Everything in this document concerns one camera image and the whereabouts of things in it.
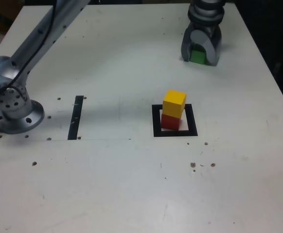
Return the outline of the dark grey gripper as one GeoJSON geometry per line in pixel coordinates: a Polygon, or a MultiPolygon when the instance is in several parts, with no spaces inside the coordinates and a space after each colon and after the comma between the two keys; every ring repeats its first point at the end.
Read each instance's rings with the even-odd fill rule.
{"type": "Polygon", "coordinates": [[[183,34],[181,55],[184,61],[216,66],[221,50],[221,30],[218,24],[190,22],[183,34]]]}

